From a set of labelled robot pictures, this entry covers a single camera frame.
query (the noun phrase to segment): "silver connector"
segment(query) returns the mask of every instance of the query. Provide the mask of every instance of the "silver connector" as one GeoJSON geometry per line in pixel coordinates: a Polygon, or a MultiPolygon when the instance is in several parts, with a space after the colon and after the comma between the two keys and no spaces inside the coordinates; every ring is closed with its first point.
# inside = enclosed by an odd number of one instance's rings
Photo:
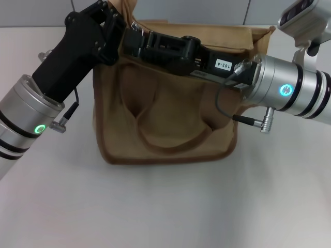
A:
{"type": "Polygon", "coordinates": [[[233,73],[239,75],[251,67],[252,67],[252,61],[249,59],[244,59],[243,62],[240,62],[238,65],[234,67],[233,73]]]}
{"type": "Polygon", "coordinates": [[[50,129],[53,129],[59,133],[65,133],[67,131],[67,127],[65,126],[67,122],[68,120],[64,117],[62,117],[59,122],[52,121],[50,124],[50,129]]]}
{"type": "Polygon", "coordinates": [[[275,109],[273,107],[267,108],[266,114],[263,118],[261,133],[266,133],[266,134],[270,133],[271,127],[273,125],[273,120],[274,120],[274,112],[275,112],[275,109]]]}
{"type": "Polygon", "coordinates": [[[144,36],[144,29],[141,26],[139,26],[137,22],[133,21],[131,24],[131,28],[135,31],[141,32],[141,36],[144,36]]]}
{"type": "Polygon", "coordinates": [[[262,125],[263,125],[263,122],[262,121],[255,120],[253,127],[260,128],[261,129],[262,128],[262,125]]]}
{"type": "Polygon", "coordinates": [[[50,55],[51,52],[52,50],[48,50],[45,53],[39,53],[38,58],[40,59],[41,62],[43,62],[47,58],[47,56],[50,55]]]}

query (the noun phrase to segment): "robotic arm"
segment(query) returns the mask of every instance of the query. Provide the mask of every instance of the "robotic arm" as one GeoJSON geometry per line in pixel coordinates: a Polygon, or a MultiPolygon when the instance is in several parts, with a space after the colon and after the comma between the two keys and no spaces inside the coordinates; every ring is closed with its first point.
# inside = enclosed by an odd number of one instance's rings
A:
{"type": "Polygon", "coordinates": [[[65,131],[78,103],[56,123],[63,101],[97,64],[111,66],[118,60],[126,23],[107,2],[70,13],[65,25],[61,42],[32,76],[23,75],[0,102],[0,179],[46,127],[65,131]]]}
{"type": "Polygon", "coordinates": [[[116,63],[122,40],[129,56],[173,74],[239,89],[245,103],[267,107],[263,121],[230,116],[261,132],[271,130],[275,110],[331,124],[331,77],[316,70],[319,45],[331,39],[330,17],[330,0],[297,1],[278,23],[301,48],[293,61],[257,55],[243,63],[240,57],[205,48],[194,37],[145,34],[135,23],[126,29],[123,17],[107,2],[72,12],[65,19],[62,41],[42,58],[32,76],[23,75],[0,102],[0,179],[46,127],[65,131],[78,103],[57,123],[54,119],[64,109],[63,101],[97,64],[116,63]]]}

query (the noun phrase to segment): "black stripe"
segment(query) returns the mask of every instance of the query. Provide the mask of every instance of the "black stripe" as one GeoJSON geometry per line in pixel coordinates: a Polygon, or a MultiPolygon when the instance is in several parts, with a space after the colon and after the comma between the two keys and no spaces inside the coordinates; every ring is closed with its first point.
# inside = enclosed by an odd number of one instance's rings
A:
{"type": "Polygon", "coordinates": [[[289,99],[287,104],[282,109],[280,109],[278,111],[284,112],[284,111],[288,110],[290,107],[292,107],[293,103],[295,102],[296,98],[299,95],[299,92],[300,92],[301,87],[302,87],[302,81],[304,79],[304,70],[302,69],[302,66],[300,66],[300,65],[296,65],[296,66],[298,68],[298,79],[296,81],[296,85],[295,85],[293,94],[291,95],[291,98],[289,99]]]}
{"type": "Polygon", "coordinates": [[[1,157],[1,158],[4,158],[4,159],[8,159],[8,160],[17,160],[17,159],[20,159],[22,156],[23,156],[23,155],[18,156],[18,157],[15,157],[15,156],[8,155],[8,154],[5,154],[5,153],[3,153],[2,151],[0,151],[0,157],[1,157]]]}
{"type": "Polygon", "coordinates": [[[29,148],[18,148],[16,146],[9,145],[8,143],[4,142],[2,139],[0,139],[0,146],[3,148],[12,151],[12,152],[17,152],[17,153],[24,153],[29,150],[29,148]]]}
{"type": "Polygon", "coordinates": [[[312,116],[307,117],[306,119],[314,119],[315,117],[317,117],[320,113],[322,113],[322,111],[325,109],[325,106],[329,102],[330,95],[331,95],[331,77],[329,74],[327,74],[325,72],[324,72],[324,74],[326,76],[326,91],[325,91],[324,98],[322,100],[321,105],[316,110],[316,112],[312,116]]]}
{"type": "Polygon", "coordinates": [[[20,129],[17,127],[14,123],[12,123],[10,120],[7,119],[7,117],[0,111],[0,120],[4,122],[10,129],[12,129],[14,132],[17,132],[18,134],[21,134],[24,137],[27,138],[38,138],[41,134],[31,134],[23,129],[20,129]]]}
{"type": "Polygon", "coordinates": [[[304,115],[307,115],[312,110],[312,108],[314,107],[317,99],[319,98],[320,91],[321,91],[321,88],[322,88],[322,75],[321,75],[320,71],[317,71],[316,78],[317,78],[316,88],[315,88],[314,95],[312,96],[312,98],[310,100],[310,103],[305,108],[305,110],[303,110],[300,114],[298,114],[296,116],[302,117],[304,115]]]}

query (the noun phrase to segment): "label sticker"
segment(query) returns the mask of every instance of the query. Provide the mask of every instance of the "label sticker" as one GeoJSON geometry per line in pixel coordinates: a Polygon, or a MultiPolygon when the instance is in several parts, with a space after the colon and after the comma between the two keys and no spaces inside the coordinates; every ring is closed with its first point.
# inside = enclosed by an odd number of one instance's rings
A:
{"type": "Polygon", "coordinates": [[[215,67],[217,67],[219,69],[226,70],[226,71],[231,71],[232,63],[228,62],[228,61],[225,61],[225,60],[222,60],[222,59],[217,59],[215,67]]]}

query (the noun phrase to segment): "silver robotic arm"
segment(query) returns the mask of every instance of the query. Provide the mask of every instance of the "silver robotic arm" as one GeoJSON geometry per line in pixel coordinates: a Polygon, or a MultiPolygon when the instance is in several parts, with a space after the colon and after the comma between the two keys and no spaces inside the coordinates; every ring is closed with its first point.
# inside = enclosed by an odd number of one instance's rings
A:
{"type": "Polygon", "coordinates": [[[0,179],[50,127],[65,131],[75,102],[60,123],[63,101],[97,65],[113,65],[126,23],[114,7],[97,1],[66,19],[66,32],[32,76],[23,75],[0,102],[0,179]]]}
{"type": "Polygon", "coordinates": [[[274,110],[331,125],[331,77],[318,71],[320,44],[331,39],[331,1],[300,0],[280,18],[278,28],[300,48],[292,62],[257,55],[253,84],[243,102],[267,107],[261,131],[271,130],[274,110]]]}

